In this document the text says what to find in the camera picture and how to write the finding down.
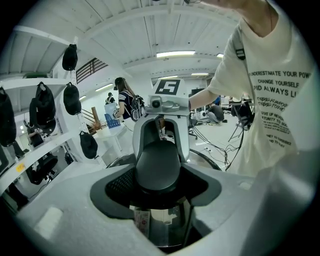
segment white t-shirt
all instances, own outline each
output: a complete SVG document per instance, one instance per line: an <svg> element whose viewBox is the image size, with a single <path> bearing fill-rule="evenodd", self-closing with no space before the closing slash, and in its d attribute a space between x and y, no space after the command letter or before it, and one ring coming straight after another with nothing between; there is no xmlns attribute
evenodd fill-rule
<svg viewBox="0 0 320 256"><path fill-rule="evenodd" d="M243 19L240 21L247 67L254 87L255 118L246 142L228 170L232 173L255 176L284 155L297 151L281 114L310 77L315 62L289 18L272 5L279 18L266 37L259 37ZM236 98L244 93L253 96L245 63L236 56L231 39L208 90Z"/></svg>

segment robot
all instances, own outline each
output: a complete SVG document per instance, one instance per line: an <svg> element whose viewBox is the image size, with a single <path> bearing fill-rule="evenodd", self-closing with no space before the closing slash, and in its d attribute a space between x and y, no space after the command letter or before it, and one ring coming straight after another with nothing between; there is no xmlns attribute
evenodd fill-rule
<svg viewBox="0 0 320 256"><path fill-rule="evenodd" d="M256 178L190 164L184 81L161 79L149 98L134 127L136 164L53 180L17 215L29 238L61 255L271 252L314 198L319 172L300 169L319 151ZM172 124L174 143L160 139L159 119Z"/></svg>

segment floor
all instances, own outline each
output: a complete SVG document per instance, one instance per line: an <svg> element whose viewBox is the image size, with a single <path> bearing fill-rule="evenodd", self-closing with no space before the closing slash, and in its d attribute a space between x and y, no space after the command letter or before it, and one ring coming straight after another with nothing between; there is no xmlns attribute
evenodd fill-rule
<svg viewBox="0 0 320 256"><path fill-rule="evenodd" d="M228 145L232 145L233 147L238 148L241 141L241 137L242 137L241 135L239 137L233 138L232 140L230 140L230 142L228 142L234 130L236 129L238 118L232 116L231 114L225 114L224 118L228 120L227 123L222 122L220 124L213 124L213 125L204 123L202 125L197 125L196 128L212 144L216 145L221 149L225 150ZM239 135L241 131L242 130L238 128L234 135L235 136ZM248 132L244 131L242 144L245 143L247 135L248 135ZM189 136L189 145L190 145L190 149L201 152L202 154L211 158L223 171L226 169L224 153L216 149L214 146L207 144L200 137L196 139L193 136ZM228 152L227 158L229 162L231 162L234 159L237 151L238 150Z"/></svg>

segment table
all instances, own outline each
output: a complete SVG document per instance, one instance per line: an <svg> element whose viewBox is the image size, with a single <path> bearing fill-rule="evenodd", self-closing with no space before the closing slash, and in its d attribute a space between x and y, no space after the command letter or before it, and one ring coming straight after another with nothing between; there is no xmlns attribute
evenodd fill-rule
<svg viewBox="0 0 320 256"><path fill-rule="evenodd" d="M243 103L245 103L245 101L243 102L239 102L239 103L229 103L229 104L222 104L222 106L224 107L229 107L229 106L241 106ZM254 103L249 103L249 106L250 106L250 109L251 109L251 112L254 111L254 108L255 108L255 104Z"/></svg>
<svg viewBox="0 0 320 256"><path fill-rule="evenodd" d="M99 139L100 141L111 141L113 148L115 150L115 153L118 157L122 156L122 148L120 146L118 135L127 129L127 127L121 123L120 126L109 128L105 127L103 129L97 130L96 134L93 135L94 138Z"/></svg>

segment metal container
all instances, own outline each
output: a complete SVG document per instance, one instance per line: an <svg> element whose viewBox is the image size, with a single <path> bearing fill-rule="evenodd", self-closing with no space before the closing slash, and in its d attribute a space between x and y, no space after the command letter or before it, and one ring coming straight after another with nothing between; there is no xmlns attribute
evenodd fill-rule
<svg viewBox="0 0 320 256"><path fill-rule="evenodd" d="M183 197L170 209L134 210L137 228L157 247L166 248L183 244L190 215L190 204Z"/></svg>

